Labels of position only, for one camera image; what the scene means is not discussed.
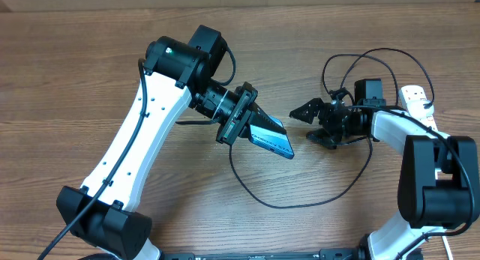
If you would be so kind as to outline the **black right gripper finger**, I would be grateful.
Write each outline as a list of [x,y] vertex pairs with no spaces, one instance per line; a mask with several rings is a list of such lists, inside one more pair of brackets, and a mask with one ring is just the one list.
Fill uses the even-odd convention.
[[325,103],[321,98],[313,98],[306,102],[303,106],[292,110],[289,113],[290,118],[312,124],[314,119],[318,117],[321,110],[323,110]]
[[335,136],[332,136],[327,130],[324,128],[313,130],[307,133],[306,138],[320,144],[324,148],[327,149],[336,149],[337,148],[337,140]]

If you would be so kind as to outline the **Galaxy smartphone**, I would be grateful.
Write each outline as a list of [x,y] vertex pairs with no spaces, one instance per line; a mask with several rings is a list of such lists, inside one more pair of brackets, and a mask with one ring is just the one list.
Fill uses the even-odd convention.
[[[273,116],[270,116],[277,124],[282,125],[282,122],[279,119],[276,119]],[[249,134],[248,139],[252,144],[255,144],[261,148],[264,148],[268,151],[276,153],[282,157],[285,157],[289,160],[294,158],[294,152],[292,150],[292,146],[288,139],[287,134],[282,135],[279,133],[274,133],[267,131],[266,129],[262,129],[255,126],[248,125]]]

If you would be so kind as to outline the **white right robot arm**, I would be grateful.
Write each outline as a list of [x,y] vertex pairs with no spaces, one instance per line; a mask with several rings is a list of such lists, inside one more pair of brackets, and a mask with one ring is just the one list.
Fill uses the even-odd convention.
[[434,106],[417,85],[397,90],[389,106],[380,79],[355,82],[352,105],[345,88],[331,91],[331,102],[314,98],[290,117],[320,129],[307,138],[330,149],[347,136],[384,142],[402,156],[397,213],[365,235],[355,249],[320,250],[321,259],[422,259],[419,246],[432,237],[464,233],[479,218],[479,161],[468,136],[438,131]]

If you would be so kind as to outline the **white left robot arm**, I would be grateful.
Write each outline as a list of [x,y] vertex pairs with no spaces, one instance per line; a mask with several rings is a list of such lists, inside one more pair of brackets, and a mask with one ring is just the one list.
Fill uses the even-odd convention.
[[249,83],[227,89],[213,76],[230,52],[217,30],[201,25],[187,43],[163,36],[138,61],[136,99],[111,146],[79,188],[63,187],[56,200],[64,232],[97,247],[100,259],[160,259],[150,241],[152,220],[138,212],[149,171],[186,109],[219,124],[216,140],[238,138],[287,159],[294,156],[282,123],[256,102]]

